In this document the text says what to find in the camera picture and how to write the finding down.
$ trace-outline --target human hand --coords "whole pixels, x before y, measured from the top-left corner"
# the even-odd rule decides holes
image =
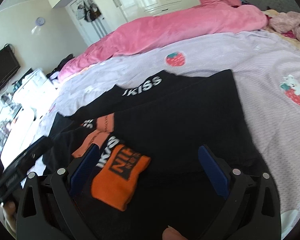
[[[163,231],[162,240],[187,240],[182,236],[177,230],[168,226],[166,230]]]
[[[16,232],[16,219],[13,217],[16,212],[16,205],[13,202],[7,202],[3,205],[3,216],[11,230]]]

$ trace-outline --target orange stripe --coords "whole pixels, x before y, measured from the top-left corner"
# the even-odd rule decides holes
[[[108,114],[97,119],[97,129],[104,132],[113,132],[114,114]]]
[[[74,158],[79,158],[81,156],[84,155],[84,153],[88,150],[88,148],[90,147],[91,144],[96,144],[99,146],[99,148],[102,147],[103,143],[105,142],[105,140],[108,138],[109,133],[107,132],[102,132],[99,130],[95,130],[93,131],[91,134],[89,134],[84,142],[82,143],[82,145],[79,147],[79,149],[77,149],[72,156]]]

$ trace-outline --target bed sheet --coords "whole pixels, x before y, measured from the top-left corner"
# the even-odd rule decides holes
[[[184,64],[176,66],[167,61],[173,53],[183,57]],[[72,115],[115,84],[137,87],[160,70],[210,76],[224,69],[234,72],[254,144],[276,181],[284,237],[300,218],[300,105],[282,86],[289,75],[300,82],[300,50],[274,33],[209,34],[99,63],[63,85],[36,138],[49,134],[57,112]]]

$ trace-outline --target blue gripper pad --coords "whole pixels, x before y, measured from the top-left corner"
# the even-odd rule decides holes
[[[84,159],[81,161],[79,167],[75,170],[69,181],[70,197],[74,197],[82,192],[84,184],[100,159],[99,147],[96,144],[92,144],[83,156]]]
[[[199,148],[198,157],[216,193],[227,199],[229,195],[229,181],[217,162],[204,146]]]

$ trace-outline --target tv screen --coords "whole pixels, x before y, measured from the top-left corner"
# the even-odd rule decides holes
[[[0,90],[16,74],[20,65],[14,56],[10,45],[0,50]]]

